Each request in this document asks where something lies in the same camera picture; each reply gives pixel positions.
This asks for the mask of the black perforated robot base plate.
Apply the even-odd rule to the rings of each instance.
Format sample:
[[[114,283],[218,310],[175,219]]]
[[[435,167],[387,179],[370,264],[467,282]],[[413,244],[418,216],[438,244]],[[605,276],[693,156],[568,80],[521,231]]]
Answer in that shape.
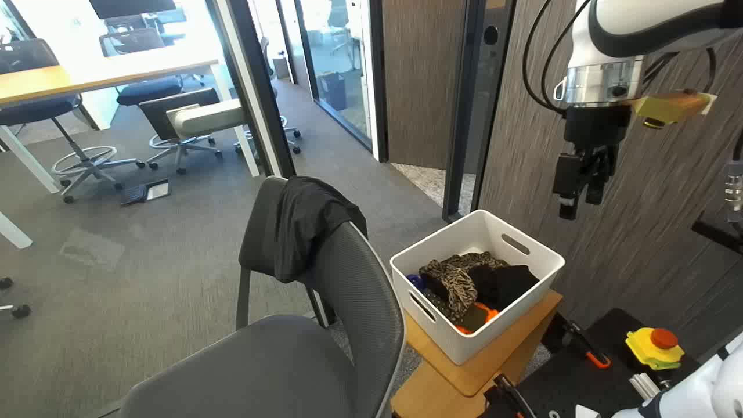
[[[580,327],[587,342],[611,361],[607,370],[599,370],[587,359],[585,346],[575,336],[575,327],[575,320],[558,313],[544,336],[551,359],[515,386],[540,418],[546,418],[551,411],[575,418],[576,404],[594,408],[601,418],[611,418],[615,411],[644,403],[629,383],[634,375],[645,371],[655,386],[668,390],[699,368],[699,361],[690,353],[671,371],[644,368],[625,345],[625,336],[640,330],[641,320],[622,310],[611,310],[593,326]]]

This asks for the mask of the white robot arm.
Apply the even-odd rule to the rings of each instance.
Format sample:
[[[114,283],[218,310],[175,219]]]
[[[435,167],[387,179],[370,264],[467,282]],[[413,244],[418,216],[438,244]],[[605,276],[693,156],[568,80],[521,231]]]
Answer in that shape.
[[[558,158],[554,182],[562,219],[575,222],[580,201],[605,201],[645,58],[708,50],[741,30],[743,0],[583,0],[576,7],[571,53],[556,87],[571,147]]]

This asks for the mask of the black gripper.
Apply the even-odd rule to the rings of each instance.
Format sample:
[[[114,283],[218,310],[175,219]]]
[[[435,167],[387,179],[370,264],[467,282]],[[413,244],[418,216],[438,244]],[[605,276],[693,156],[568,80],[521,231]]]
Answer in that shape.
[[[568,112],[565,140],[575,147],[576,156],[562,153],[556,167],[554,194],[558,196],[562,219],[576,219],[579,198],[585,186],[580,158],[591,158],[594,151],[585,203],[599,204],[605,201],[607,182],[615,174],[615,147],[625,140],[629,122],[632,109],[628,105],[571,107]]]

